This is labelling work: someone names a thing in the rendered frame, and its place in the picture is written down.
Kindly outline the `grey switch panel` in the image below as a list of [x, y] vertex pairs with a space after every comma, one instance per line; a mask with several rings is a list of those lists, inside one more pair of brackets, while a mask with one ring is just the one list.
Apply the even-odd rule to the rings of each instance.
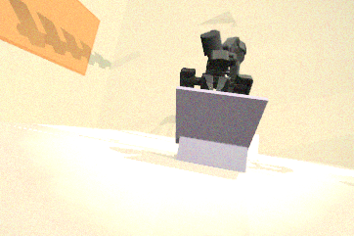
[[269, 100], [176, 87], [176, 161], [246, 173], [247, 151]]

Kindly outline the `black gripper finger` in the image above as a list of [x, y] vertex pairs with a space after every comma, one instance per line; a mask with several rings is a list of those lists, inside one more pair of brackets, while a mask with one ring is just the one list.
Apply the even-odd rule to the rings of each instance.
[[219, 76], [216, 91], [228, 92], [231, 78], [225, 76]]
[[203, 74], [201, 76], [200, 89], [213, 90], [213, 75]]

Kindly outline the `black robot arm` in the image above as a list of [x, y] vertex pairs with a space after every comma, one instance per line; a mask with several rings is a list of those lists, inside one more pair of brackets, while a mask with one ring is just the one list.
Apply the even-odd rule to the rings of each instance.
[[206, 72], [224, 71], [228, 77], [237, 78], [246, 54], [245, 43], [238, 37], [229, 37], [222, 44], [221, 32], [217, 29], [202, 33], [200, 39], [204, 56], [208, 57], [206, 65], [210, 71]]

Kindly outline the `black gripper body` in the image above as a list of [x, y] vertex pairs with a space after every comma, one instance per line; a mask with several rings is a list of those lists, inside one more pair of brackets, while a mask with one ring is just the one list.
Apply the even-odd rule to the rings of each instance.
[[[208, 65], [207, 65], [208, 66]], [[210, 71], [206, 66], [206, 70]], [[216, 89], [219, 76], [225, 76], [224, 71], [211, 71], [202, 74], [213, 75], [213, 89]], [[196, 69], [182, 68], [180, 71], [180, 86], [194, 88], [195, 85], [200, 86], [201, 77], [196, 76]], [[234, 87], [236, 94], [249, 95], [253, 78], [249, 74], [237, 74], [237, 78], [231, 78], [230, 86]]]

